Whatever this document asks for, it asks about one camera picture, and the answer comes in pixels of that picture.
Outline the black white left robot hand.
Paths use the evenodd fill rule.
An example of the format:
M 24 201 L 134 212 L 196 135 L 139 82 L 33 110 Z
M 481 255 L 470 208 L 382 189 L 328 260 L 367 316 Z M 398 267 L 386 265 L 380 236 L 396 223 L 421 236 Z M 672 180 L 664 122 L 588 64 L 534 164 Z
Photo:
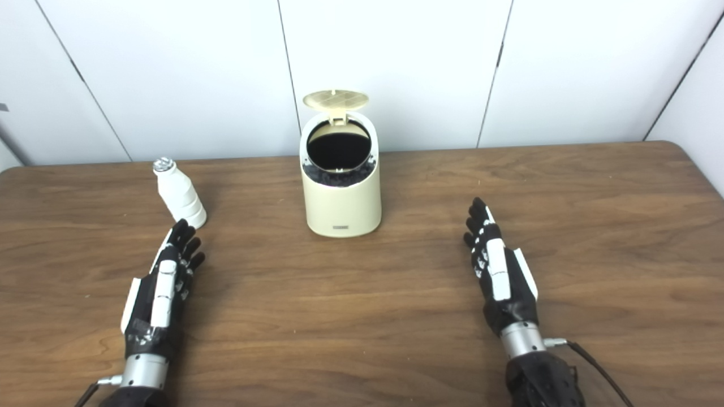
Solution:
M 184 305 L 206 259 L 200 247 L 196 229 L 181 219 L 161 243 L 150 272 L 132 281 L 121 322 L 125 358 L 153 354 L 170 361 L 178 353 Z

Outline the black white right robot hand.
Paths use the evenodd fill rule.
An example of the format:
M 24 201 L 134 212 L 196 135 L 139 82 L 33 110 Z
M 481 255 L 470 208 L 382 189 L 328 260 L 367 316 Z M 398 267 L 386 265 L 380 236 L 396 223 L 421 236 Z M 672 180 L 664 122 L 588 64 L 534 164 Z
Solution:
M 463 241 L 484 297 L 483 315 L 496 335 L 515 323 L 538 324 L 537 288 L 521 250 L 505 245 L 486 203 L 475 197 L 468 209 Z

